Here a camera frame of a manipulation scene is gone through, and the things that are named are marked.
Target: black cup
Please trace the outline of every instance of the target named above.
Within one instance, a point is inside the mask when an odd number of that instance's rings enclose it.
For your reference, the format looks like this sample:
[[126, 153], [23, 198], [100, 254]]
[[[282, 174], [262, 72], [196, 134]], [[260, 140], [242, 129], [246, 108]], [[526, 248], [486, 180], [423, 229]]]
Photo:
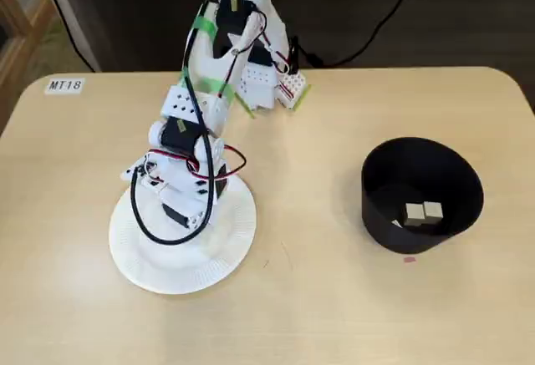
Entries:
[[[402, 226], [406, 203], [440, 202], [435, 225]], [[435, 141], [397, 138], [371, 151], [362, 167], [362, 219], [385, 248], [417, 254], [455, 236], [477, 220], [483, 188], [457, 152]]]

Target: beige table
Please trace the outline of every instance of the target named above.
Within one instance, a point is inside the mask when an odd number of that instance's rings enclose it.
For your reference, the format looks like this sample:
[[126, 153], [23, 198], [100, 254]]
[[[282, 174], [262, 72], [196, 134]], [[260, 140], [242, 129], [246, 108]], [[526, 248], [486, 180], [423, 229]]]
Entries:
[[[535, 363], [535, 119], [489, 68], [307, 72], [296, 113], [232, 109], [257, 202], [247, 258], [205, 291], [131, 285], [108, 250], [126, 188], [177, 74], [31, 85], [0, 139], [0, 363]], [[468, 231], [404, 263], [367, 235], [360, 167], [382, 141], [438, 140], [481, 176]]]

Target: wooden cube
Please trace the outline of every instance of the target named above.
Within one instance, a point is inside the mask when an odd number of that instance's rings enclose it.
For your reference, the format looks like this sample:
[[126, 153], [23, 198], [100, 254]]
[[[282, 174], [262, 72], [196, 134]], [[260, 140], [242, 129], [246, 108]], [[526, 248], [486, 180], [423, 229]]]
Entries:
[[405, 226], [421, 226], [425, 222], [422, 204], [405, 204]]
[[435, 225], [442, 220], [442, 205], [440, 202], [424, 202], [425, 223]]

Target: black cable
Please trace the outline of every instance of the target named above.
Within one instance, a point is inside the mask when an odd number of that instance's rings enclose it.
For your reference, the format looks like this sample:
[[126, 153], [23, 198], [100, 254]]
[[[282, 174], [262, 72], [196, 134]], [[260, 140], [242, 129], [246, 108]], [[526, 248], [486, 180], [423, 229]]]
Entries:
[[58, 14], [61, 17], [61, 21], [64, 23], [65, 30], [67, 31], [67, 35], [69, 36], [69, 41], [71, 45], [73, 45], [73, 49], [78, 54], [78, 57], [84, 64], [88, 67], [89, 70], [91, 70], [91, 73], [94, 73], [94, 68], [89, 64], [87, 59], [84, 57], [84, 55], [79, 51], [78, 47], [76, 46], [76, 42], [74, 41], [73, 35], [70, 33], [69, 25], [67, 24], [67, 19], [64, 16], [64, 13], [61, 11], [61, 7], [59, 6], [58, 0], [53, 0], [53, 4], [56, 5], [56, 8], [58, 9]]
[[[205, 0], [204, 3], [201, 5], [201, 9], [199, 10], [199, 16], [203, 16], [206, 7], [208, 6], [208, 3], [210, 0]], [[178, 246], [180, 244], [183, 244], [185, 242], [188, 242], [189, 240], [197, 237], [208, 225], [208, 221], [210, 221], [211, 211], [213, 209], [214, 205], [214, 190], [215, 190], [215, 184], [216, 184], [216, 176], [214, 175], [214, 163], [213, 158], [211, 157], [211, 146], [210, 146], [210, 140], [208, 138], [209, 130], [206, 127], [206, 124], [204, 123], [204, 119], [202, 118], [202, 111], [199, 107], [199, 102], [197, 101], [197, 97], [195, 96], [195, 90], [193, 89], [193, 85], [191, 84], [191, 79], [189, 74], [187, 73], [188, 69], [188, 63], [191, 56], [191, 50], [193, 49], [193, 44], [195, 43], [195, 38], [198, 33], [197, 28], [193, 28], [191, 30], [191, 35], [187, 41], [186, 45], [186, 51], [184, 52], [184, 58], [182, 62], [182, 69], [183, 72], [185, 72], [184, 75], [184, 81], [186, 82], [186, 87], [188, 90], [188, 94], [191, 97], [191, 102], [193, 103], [193, 109], [195, 110], [197, 121], [201, 128], [203, 129], [202, 132], [202, 140], [204, 142], [204, 147], [206, 150], [206, 161], [208, 162], [208, 202], [206, 203], [206, 212], [204, 215], [204, 218], [202, 219], [201, 224], [190, 234], [187, 236], [184, 236], [182, 238], [176, 239], [176, 240], [162, 240], [159, 237], [156, 237], [154, 234], [150, 233], [149, 230], [147, 230], [145, 224], [143, 223], [143, 220], [141, 219], [140, 212], [138, 211], [137, 204], [135, 201], [135, 186], [137, 184], [137, 173], [141, 170], [141, 167], [137, 167], [134, 169], [134, 174], [132, 175], [132, 181], [130, 185], [130, 203], [132, 205], [132, 210], [134, 212], [134, 218], [137, 222], [137, 225], [140, 227], [143, 234], [145, 234], [150, 240], [162, 244], [164, 246]]]
[[260, 10], [259, 8], [257, 8], [256, 5], [255, 5], [253, 11], [258, 13], [258, 14], [260, 14], [264, 18], [264, 25], [263, 25], [262, 29], [260, 30], [260, 32], [258, 33], [257, 37], [254, 38], [253, 41], [251, 43], [249, 43], [249, 45], [247, 47], [245, 47], [242, 50], [238, 51], [238, 53], [244, 53], [247, 50], [249, 50], [250, 48], [252, 48], [253, 44], [264, 34], [264, 31], [266, 31], [266, 28], [268, 27], [268, 17], [266, 16], [266, 13], [263, 12], [262, 10]]
[[341, 65], [344, 65], [346, 63], [352, 62], [355, 60], [358, 56], [360, 56], [364, 51], [371, 45], [372, 42], [374, 42], [375, 37], [379, 33], [379, 31], [382, 29], [382, 27], [394, 16], [395, 12], [400, 8], [401, 4], [403, 3], [403, 0], [397, 0], [395, 5], [390, 9], [388, 14], [379, 21], [379, 23], [375, 26], [374, 31], [371, 33], [371, 36], [369, 37], [368, 41], [357, 50], [355, 53], [351, 54], [347, 58], [343, 58], [339, 60], [338, 62], [331, 63], [331, 64], [325, 64], [325, 62], [316, 54], [314, 53], [308, 53], [303, 49], [301, 45], [298, 44], [299, 50], [303, 53], [304, 57], [306, 58], [307, 62], [315, 68], [333, 68], [338, 67]]

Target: wall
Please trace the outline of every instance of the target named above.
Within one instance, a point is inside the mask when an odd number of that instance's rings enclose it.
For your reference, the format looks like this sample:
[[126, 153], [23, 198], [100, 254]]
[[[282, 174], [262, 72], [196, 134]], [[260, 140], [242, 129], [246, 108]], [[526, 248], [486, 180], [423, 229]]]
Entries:
[[[179, 69], [202, 0], [70, 0], [103, 70]], [[355, 50], [395, 0], [273, 0], [327, 59]], [[355, 67], [486, 65], [535, 104], [535, 0], [406, 0]]]

